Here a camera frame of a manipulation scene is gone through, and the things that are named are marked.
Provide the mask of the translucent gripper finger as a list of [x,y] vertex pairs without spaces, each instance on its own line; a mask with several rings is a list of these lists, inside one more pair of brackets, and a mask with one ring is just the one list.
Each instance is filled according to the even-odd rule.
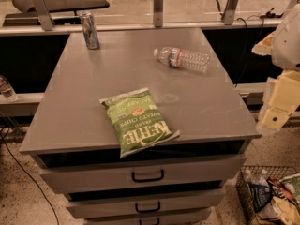
[[262,105],[259,114],[258,114],[258,121],[256,124],[256,130],[263,136],[270,136],[275,134],[276,132],[273,129],[267,128],[263,126],[263,117],[266,113],[267,107]]

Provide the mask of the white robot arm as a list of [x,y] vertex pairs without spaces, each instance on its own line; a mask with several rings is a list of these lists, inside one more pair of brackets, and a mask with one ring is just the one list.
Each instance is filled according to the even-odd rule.
[[256,130],[263,136],[277,133],[300,106],[300,5],[284,16],[277,29],[255,44],[252,52],[270,55],[282,69],[276,78],[268,78]]

